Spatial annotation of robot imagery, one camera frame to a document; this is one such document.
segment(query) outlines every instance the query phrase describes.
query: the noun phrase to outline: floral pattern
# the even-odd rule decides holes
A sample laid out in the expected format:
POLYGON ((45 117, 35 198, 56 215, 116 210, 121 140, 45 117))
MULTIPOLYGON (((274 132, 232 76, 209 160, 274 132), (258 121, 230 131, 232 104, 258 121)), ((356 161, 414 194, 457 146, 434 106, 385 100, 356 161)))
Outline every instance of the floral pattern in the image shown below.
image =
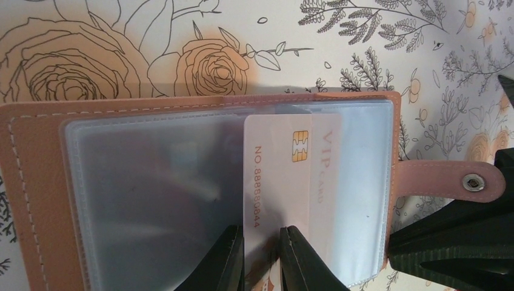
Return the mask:
MULTIPOLYGON (((512 0, 15 2, 0 4, 1 103, 398 90, 401 160, 492 162, 514 138, 497 81, 514 64, 512 0)), ((401 198, 392 230, 447 203, 401 198)), ((12 286, 28 289, 0 177, 12 286)), ((453 291, 390 266, 352 290, 453 291)))

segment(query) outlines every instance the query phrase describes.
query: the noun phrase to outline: pink leather strap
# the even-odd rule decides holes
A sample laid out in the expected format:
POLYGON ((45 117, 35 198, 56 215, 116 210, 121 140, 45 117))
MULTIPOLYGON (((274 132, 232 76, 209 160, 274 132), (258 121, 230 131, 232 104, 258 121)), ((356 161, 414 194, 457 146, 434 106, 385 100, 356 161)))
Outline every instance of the pink leather strap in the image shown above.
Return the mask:
POLYGON ((399 162, 397 167, 397 197, 437 196, 490 202, 505 191, 502 173, 486 162, 416 160, 399 162), (471 192, 464 188, 462 180, 469 174, 477 174, 484 179, 482 190, 471 192))

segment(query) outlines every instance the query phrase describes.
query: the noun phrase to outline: clear plastic pocket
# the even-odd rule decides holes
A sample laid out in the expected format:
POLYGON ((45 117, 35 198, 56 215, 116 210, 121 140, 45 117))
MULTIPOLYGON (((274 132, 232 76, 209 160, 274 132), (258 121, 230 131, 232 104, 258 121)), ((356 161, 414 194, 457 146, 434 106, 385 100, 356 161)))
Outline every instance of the clear plastic pocket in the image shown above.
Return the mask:
POLYGON ((64 127, 82 265, 92 290, 173 290, 243 220, 243 128, 254 114, 339 113, 327 265, 344 283, 384 255, 393 105, 346 101, 72 121, 64 127))

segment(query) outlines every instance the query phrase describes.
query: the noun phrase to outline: card chip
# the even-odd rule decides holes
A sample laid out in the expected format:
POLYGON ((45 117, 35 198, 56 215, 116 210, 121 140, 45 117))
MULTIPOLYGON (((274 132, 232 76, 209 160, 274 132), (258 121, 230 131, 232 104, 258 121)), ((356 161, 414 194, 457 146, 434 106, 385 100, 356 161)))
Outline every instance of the card chip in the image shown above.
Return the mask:
POLYGON ((293 133, 293 162, 305 161, 307 159, 309 132, 303 130, 293 133))

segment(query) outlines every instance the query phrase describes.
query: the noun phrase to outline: metal snap button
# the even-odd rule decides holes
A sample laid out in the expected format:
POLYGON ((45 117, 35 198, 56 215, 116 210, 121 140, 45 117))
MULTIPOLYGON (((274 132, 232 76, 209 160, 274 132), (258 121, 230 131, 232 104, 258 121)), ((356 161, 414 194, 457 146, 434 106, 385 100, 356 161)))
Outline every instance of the metal snap button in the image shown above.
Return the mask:
POLYGON ((478 192, 484 190, 486 182, 477 174, 468 174, 462 179, 462 185, 470 192, 478 192))

